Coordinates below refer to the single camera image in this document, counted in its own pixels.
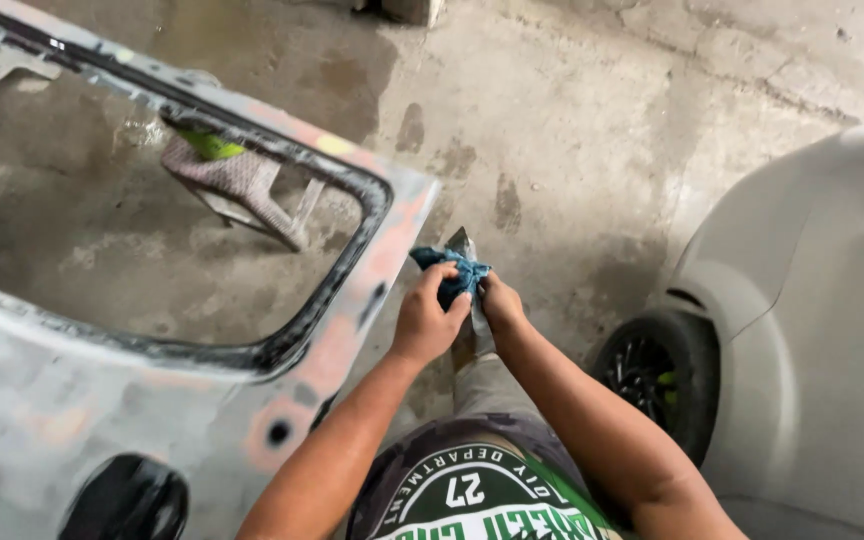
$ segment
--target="concrete floor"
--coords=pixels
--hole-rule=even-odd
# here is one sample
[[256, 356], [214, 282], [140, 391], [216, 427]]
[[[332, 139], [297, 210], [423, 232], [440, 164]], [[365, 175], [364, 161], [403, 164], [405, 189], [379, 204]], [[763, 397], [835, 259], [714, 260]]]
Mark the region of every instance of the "concrete floor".
[[[582, 362], [662, 289], [732, 184], [864, 121], [864, 5], [697, 2], [452, 1], [433, 30], [309, 2], [30, 3], [438, 174], [419, 242], [466, 227], [534, 325]], [[798, 18], [811, 32], [795, 31]], [[69, 75], [1, 84], [0, 289], [201, 342], [287, 321], [345, 245], [355, 202], [326, 191], [313, 248], [288, 253], [222, 228], [169, 178], [158, 165], [167, 137]], [[294, 205], [302, 180], [276, 196]], [[349, 384], [387, 348], [418, 275], [407, 262]], [[407, 412], [447, 411], [450, 371], [433, 363]]]

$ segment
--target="white car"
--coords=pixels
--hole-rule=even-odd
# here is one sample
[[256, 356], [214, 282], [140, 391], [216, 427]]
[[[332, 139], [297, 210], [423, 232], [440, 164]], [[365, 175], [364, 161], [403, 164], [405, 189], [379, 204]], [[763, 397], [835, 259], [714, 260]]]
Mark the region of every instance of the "white car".
[[726, 193], [591, 371], [752, 540], [864, 539], [864, 126]]

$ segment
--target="car wheel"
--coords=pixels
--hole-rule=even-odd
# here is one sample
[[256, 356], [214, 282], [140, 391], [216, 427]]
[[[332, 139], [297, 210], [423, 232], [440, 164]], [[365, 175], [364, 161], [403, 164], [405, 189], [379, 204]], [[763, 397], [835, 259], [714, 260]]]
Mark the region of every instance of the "car wheel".
[[719, 362], [708, 320], [652, 309], [615, 329], [590, 374], [672, 436], [698, 467], [713, 435]]

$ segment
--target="t-shirt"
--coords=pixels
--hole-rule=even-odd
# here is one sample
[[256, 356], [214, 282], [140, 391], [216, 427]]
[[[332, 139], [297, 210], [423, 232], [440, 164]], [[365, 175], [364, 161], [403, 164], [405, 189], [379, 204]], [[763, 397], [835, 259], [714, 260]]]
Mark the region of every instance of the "t-shirt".
[[379, 454], [346, 538], [620, 537], [548, 425], [483, 414], [426, 423]]

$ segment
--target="hand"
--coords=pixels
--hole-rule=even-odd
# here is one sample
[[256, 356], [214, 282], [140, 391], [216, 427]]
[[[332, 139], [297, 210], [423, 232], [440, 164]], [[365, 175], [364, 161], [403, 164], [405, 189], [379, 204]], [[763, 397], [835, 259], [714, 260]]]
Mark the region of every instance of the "hand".
[[449, 350], [469, 315], [473, 295], [463, 292], [448, 309], [442, 311], [436, 293], [443, 279], [459, 275], [455, 262], [443, 262], [429, 266], [422, 279], [406, 293], [395, 323], [395, 338], [391, 341], [389, 355], [425, 366]]
[[503, 283], [495, 271], [489, 270], [488, 275], [479, 281], [479, 285], [485, 289], [482, 295], [482, 311], [486, 313], [488, 327], [493, 334], [509, 330], [522, 322], [528, 323], [519, 293]]

